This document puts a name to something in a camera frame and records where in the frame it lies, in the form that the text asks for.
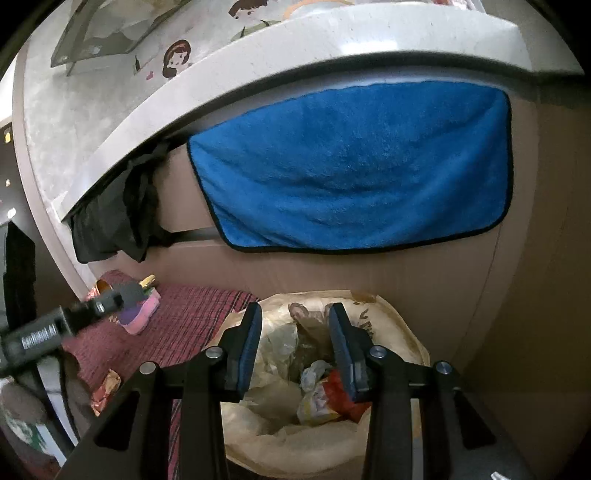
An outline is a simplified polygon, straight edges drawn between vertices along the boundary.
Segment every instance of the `trash bag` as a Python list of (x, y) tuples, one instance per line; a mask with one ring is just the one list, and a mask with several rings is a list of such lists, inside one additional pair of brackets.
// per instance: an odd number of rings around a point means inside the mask
[[(380, 296), (335, 290), (277, 294), (262, 300), (261, 341), (250, 389), (240, 404), (222, 404), (226, 457), (232, 462), (274, 478), (360, 477), (371, 408), (359, 423), (343, 420), (358, 418), (346, 414), (336, 414), (339, 421), (315, 426), (298, 419), (305, 393), (300, 387), (302, 373), (318, 360), (334, 364), (334, 352), (327, 343), (327, 313), (336, 302), (343, 304), (351, 322), (366, 329), (375, 344), (407, 362), (430, 364), (425, 347)], [(240, 324), (243, 314), (228, 315), (208, 346), (217, 345), (224, 330)], [(323, 382), (326, 385), (323, 375), (330, 373), (330, 369), (320, 373), (317, 365), (312, 371), (320, 378), (314, 389)], [(415, 401), (412, 410), (417, 440), (420, 412)]]

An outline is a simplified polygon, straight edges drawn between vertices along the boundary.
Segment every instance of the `silver screw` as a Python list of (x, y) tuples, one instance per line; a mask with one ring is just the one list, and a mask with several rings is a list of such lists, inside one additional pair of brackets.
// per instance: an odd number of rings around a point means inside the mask
[(438, 362), (437, 365), (435, 365), (435, 370), (443, 375), (449, 375), (453, 372), (453, 367), (447, 362)]
[(156, 370), (156, 364), (154, 362), (144, 362), (139, 367), (139, 373), (144, 375), (154, 373), (154, 370)]
[(207, 358), (220, 358), (223, 355), (223, 350), (218, 346), (211, 346), (205, 350), (205, 356)]
[(386, 356), (387, 350), (381, 345), (374, 345), (369, 349), (369, 354), (374, 358), (384, 358)]

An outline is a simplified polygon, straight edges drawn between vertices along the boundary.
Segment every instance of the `brown hair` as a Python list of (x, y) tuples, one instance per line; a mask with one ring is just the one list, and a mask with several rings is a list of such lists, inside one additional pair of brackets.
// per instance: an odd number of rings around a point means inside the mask
[(183, 59), (183, 64), (185, 64), (189, 61), (189, 55), (191, 55), (191, 45), (189, 45), (189, 42), (187, 40), (179, 40), (168, 47), (168, 50), (164, 54), (164, 67), (162, 68), (162, 75), (168, 79), (171, 79), (177, 74), (177, 69), (168, 66), (168, 62), (175, 53), (187, 54)]

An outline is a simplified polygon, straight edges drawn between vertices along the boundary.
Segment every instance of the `plastic bag liner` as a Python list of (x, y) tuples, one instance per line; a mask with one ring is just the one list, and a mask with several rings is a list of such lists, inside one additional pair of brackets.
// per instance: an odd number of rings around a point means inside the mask
[[(371, 409), (359, 424), (349, 420), (310, 427), (298, 424), (297, 407), (303, 393), (289, 380), (290, 359), (298, 330), (288, 306), (298, 303), (310, 312), (341, 302), (351, 322), (371, 327), (375, 344), (402, 359), (429, 365), (429, 355), (383, 298), (349, 290), (277, 294), (260, 301), (263, 325), (254, 371), (240, 404), (222, 403), (226, 457), (259, 475), (275, 478), (360, 478)], [(217, 345), (225, 329), (242, 321), (244, 310), (231, 313), (210, 342)], [(413, 437), (420, 439), (420, 413), (413, 401)]]

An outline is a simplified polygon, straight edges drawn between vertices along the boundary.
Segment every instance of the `white countertop edge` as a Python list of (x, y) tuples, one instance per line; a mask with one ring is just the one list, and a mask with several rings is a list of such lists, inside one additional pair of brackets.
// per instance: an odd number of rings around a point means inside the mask
[(215, 51), (154, 92), (80, 166), (61, 202), (63, 220), (115, 164), (179, 117), (228, 92), (299, 67), (368, 53), (459, 54), (532, 71), (519, 28), (430, 4), (363, 4), (284, 21)]

